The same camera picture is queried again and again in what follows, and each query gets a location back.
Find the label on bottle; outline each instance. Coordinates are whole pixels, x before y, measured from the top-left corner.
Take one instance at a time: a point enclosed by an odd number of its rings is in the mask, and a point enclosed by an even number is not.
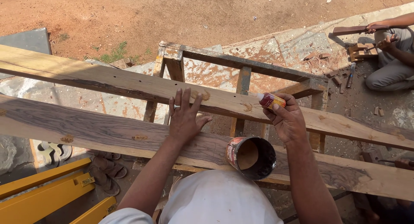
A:
[[[265,99],[266,104],[262,104],[263,106],[272,109],[273,105],[278,104],[282,108],[286,106],[286,101],[278,96],[269,96]]]

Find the hand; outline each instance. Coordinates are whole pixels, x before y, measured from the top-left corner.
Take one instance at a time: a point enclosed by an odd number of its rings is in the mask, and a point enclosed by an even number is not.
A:
[[[366,29],[368,29],[368,28],[370,28],[371,26],[374,26],[374,25],[385,25],[385,24],[384,24],[384,21],[377,21],[377,22],[373,22],[373,23],[368,24],[368,25],[366,26]],[[367,30],[367,31],[365,32],[365,34],[372,34],[372,33],[374,33],[375,31],[376,31],[375,29],[370,29],[370,30]]]
[[[275,104],[272,109],[264,106],[263,113],[273,122],[276,132],[283,143],[307,140],[305,119],[298,103],[292,95],[276,94],[286,100],[286,107]]]
[[[410,163],[409,159],[400,158],[395,161],[395,167],[414,171],[414,167],[410,166],[408,163]]]
[[[177,142],[181,147],[191,139],[193,139],[203,128],[205,124],[213,119],[210,116],[205,116],[195,119],[197,112],[200,109],[202,100],[201,93],[197,95],[193,105],[190,108],[190,94],[191,88],[187,87],[184,91],[183,97],[181,98],[183,91],[181,88],[177,90],[176,97],[170,98],[170,141]]]
[[[387,51],[391,47],[394,47],[394,45],[391,43],[391,39],[393,39],[395,34],[393,34],[390,38],[390,36],[387,36],[383,41],[380,41],[377,43],[377,48],[380,50]]]

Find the man sitting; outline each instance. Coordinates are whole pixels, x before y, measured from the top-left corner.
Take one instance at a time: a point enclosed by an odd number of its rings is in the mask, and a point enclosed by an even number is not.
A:
[[[392,19],[370,23],[373,25],[388,25],[387,30],[368,30],[374,34],[377,44],[379,70],[366,78],[369,89],[376,91],[396,91],[414,87],[414,80],[406,80],[414,76],[414,31],[408,26],[414,25],[414,13],[405,14]],[[390,42],[393,37],[399,41]]]

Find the open tin can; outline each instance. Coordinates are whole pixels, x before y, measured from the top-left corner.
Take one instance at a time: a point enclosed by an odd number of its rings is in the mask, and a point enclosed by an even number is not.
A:
[[[268,177],[276,165],[272,144],[261,137],[235,137],[226,147],[229,163],[251,180]]]

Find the slipper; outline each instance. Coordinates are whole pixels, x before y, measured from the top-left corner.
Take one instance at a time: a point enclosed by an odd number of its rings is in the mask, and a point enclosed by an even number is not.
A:
[[[42,142],[42,144],[43,146],[49,145],[52,147],[58,155],[60,161],[66,161],[72,155],[72,146],[52,142]]]
[[[95,157],[117,160],[121,158],[121,154],[101,151],[96,149],[86,149],[86,153],[93,154]]]
[[[127,169],[124,166],[109,161],[106,158],[95,157],[92,163],[111,178],[119,179],[127,175]]]
[[[95,179],[95,186],[100,188],[109,196],[118,195],[119,185],[111,178],[107,177],[97,166],[92,165],[89,168],[89,174]]]
[[[122,154],[121,157],[125,161],[136,161],[138,158],[136,156],[126,155],[126,154]]]
[[[49,147],[49,144],[39,144],[37,150],[44,158],[45,167],[49,169],[56,168],[59,165],[59,157],[56,154],[56,151]]]

